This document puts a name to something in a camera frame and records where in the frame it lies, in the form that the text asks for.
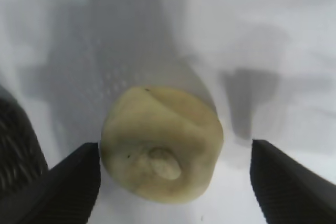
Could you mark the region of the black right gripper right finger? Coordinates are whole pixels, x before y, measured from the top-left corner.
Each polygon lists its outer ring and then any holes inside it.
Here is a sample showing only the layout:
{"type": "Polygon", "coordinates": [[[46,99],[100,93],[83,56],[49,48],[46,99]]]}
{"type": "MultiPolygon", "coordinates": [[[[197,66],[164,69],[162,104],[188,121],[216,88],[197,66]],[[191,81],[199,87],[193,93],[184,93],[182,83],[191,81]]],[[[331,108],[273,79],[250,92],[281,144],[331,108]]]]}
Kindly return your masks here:
{"type": "Polygon", "coordinates": [[[265,140],[253,140],[250,181],[267,223],[335,223],[335,184],[265,140]]]}

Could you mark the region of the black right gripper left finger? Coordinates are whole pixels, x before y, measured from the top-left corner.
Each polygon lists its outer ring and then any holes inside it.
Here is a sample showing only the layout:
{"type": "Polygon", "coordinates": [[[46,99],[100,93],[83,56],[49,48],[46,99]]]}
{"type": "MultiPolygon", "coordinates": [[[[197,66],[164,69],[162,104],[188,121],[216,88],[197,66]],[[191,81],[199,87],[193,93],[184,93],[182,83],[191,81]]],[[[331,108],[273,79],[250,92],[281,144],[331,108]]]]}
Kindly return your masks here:
{"type": "Polygon", "coordinates": [[[23,192],[18,223],[87,223],[101,185],[97,143],[85,143],[23,192]]]}

